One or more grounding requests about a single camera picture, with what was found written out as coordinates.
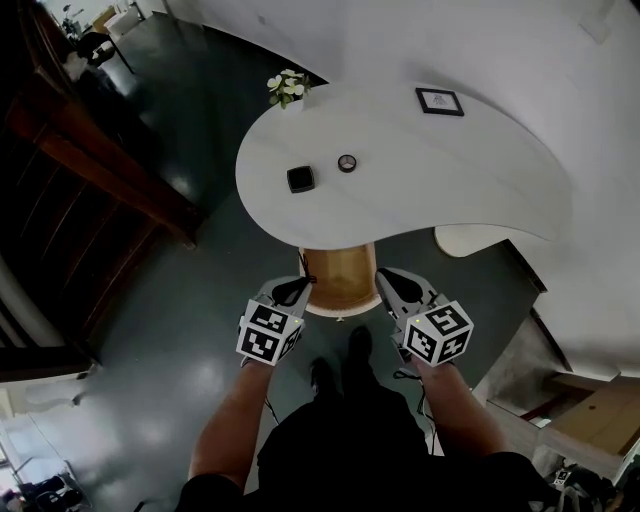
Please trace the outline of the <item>white potted flowers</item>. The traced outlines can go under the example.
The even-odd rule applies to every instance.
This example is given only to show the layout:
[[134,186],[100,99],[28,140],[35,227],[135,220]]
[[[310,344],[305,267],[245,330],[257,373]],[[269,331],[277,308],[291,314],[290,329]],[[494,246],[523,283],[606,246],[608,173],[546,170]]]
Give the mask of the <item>white potted flowers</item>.
[[304,110],[305,96],[311,89],[310,78],[304,73],[284,69],[266,83],[269,103],[278,105],[284,113],[293,114]]

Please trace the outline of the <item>wooden drawer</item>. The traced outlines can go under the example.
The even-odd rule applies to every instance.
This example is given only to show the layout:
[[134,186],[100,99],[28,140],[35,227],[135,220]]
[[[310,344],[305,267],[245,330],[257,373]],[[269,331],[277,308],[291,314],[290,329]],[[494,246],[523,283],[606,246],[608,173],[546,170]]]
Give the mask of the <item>wooden drawer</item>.
[[343,321],[381,303],[375,285],[375,245],[369,243],[341,250],[299,249],[300,274],[308,272],[312,284],[306,311]]

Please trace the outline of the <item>black picture frame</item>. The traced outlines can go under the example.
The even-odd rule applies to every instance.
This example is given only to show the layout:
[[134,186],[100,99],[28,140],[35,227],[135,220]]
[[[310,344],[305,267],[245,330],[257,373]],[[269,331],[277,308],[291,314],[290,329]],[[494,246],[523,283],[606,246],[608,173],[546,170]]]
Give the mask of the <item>black picture frame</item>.
[[425,114],[452,117],[465,115],[454,91],[417,87],[415,93]]

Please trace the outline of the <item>cardboard boxes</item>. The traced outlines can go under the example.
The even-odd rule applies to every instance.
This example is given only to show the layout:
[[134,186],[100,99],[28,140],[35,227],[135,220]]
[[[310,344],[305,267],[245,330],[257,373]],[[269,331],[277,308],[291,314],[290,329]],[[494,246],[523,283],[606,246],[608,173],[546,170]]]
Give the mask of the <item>cardboard boxes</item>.
[[120,38],[146,19],[136,0],[114,0],[91,22],[98,33]]

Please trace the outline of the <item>black square device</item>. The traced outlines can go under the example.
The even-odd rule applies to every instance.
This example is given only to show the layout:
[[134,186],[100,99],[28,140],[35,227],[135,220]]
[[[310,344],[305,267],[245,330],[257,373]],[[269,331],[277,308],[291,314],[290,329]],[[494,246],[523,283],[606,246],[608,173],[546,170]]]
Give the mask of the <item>black square device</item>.
[[315,177],[310,166],[299,166],[288,169],[286,178],[292,194],[304,193],[315,188]]

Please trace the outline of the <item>light wooden board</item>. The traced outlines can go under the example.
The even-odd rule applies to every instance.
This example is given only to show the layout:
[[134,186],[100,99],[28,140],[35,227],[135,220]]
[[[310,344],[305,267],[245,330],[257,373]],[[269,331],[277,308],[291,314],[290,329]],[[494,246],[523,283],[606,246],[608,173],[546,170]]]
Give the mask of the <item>light wooden board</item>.
[[640,378],[615,378],[548,427],[607,454],[626,456],[640,439]]

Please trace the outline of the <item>person's right black shoe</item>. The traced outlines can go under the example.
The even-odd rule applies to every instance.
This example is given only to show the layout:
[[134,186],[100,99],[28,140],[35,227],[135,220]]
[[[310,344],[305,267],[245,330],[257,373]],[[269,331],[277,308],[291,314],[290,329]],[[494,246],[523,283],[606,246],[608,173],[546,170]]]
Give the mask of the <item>person's right black shoe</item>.
[[365,325],[356,327],[348,339],[348,351],[344,368],[349,376],[368,378],[372,374],[370,357],[373,340],[370,330]]

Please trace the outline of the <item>white curved desk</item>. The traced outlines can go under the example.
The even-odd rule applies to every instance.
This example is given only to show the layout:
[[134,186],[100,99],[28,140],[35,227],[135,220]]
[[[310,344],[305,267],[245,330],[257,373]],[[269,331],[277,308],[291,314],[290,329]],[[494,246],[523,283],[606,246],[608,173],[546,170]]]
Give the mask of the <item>white curved desk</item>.
[[[389,90],[330,83],[304,110],[264,112],[236,158],[236,185],[253,220],[300,248],[335,250],[425,228],[490,225],[554,241],[572,216],[569,177],[521,124],[467,95],[463,117],[425,114],[414,83]],[[351,173],[338,158],[353,155]],[[311,191],[286,171],[310,166]]]

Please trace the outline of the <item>person's black clothing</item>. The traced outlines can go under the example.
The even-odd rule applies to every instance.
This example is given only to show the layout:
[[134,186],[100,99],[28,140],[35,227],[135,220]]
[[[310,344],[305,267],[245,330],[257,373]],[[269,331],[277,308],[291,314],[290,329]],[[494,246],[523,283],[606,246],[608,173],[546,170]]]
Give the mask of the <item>person's black clothing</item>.
[[243,489],[219,475],[183,485],[175,512],[539,512],[552,489],[524,456],[431,455],[404,398],[349,376],[257,438]]

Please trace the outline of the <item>black table with items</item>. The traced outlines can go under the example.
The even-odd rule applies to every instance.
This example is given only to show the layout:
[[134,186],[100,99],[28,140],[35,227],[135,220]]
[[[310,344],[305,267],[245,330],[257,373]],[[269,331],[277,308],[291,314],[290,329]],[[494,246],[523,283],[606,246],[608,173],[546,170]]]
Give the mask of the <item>black table with items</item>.
[[117,55],[129,72],[134,74],[133,68],[108,33],[87,32],[75,42],[75,50],[79,57],[86,58],[95,67]]

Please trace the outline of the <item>person's left black shoe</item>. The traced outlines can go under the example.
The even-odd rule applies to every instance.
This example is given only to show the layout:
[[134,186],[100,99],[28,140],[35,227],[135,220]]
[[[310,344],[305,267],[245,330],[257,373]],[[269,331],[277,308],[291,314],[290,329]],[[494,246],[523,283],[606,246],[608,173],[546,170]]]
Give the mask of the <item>person's left black shoe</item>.
[[311,388],[315,399],[338,396],[340,394],[334,372],[324,358],[316,358],[310,367]]

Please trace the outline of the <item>white ornate furniture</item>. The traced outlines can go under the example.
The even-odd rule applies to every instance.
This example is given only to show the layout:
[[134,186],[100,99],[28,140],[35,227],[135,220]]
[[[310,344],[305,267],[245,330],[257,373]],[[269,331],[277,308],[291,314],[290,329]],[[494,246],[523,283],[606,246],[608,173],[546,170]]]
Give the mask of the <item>white ornate furniture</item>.
[[84,381],[102,369],[54,377],[0,383],[0,420],[20,415],[45,413],[57,407],[78,407],[86,395]]

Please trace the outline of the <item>white wall box with conduit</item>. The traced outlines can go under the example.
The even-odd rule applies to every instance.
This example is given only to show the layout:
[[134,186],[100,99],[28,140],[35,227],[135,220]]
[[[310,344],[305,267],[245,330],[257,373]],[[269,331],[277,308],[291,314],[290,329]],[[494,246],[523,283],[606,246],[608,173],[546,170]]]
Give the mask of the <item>white wall box with conduit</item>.
[[606,20],[615,3],[616,0],[592,0],[579,20],[578,26],[598,45],[610,34]]

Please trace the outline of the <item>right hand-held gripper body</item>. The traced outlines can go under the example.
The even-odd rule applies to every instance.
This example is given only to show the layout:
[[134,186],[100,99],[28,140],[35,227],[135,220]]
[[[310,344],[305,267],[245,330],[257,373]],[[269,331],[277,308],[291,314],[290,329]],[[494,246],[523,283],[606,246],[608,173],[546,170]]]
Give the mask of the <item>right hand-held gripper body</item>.
[[395,322],[391,339],[404,363],[413,358],[436,367],[464,354],[474,323],[457,301],[448,300],[423,277],[380,267],[375,284]]

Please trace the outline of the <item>person's right forearm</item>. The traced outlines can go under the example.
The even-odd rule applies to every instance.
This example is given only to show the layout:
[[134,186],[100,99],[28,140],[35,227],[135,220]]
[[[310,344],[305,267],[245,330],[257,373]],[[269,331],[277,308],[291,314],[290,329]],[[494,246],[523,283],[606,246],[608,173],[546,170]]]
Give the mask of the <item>person's right forearm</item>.
[[420,375],[445,456],[481,458],[508,450],[497,423],[455,365],[431,367],[415,356],[411,361]]

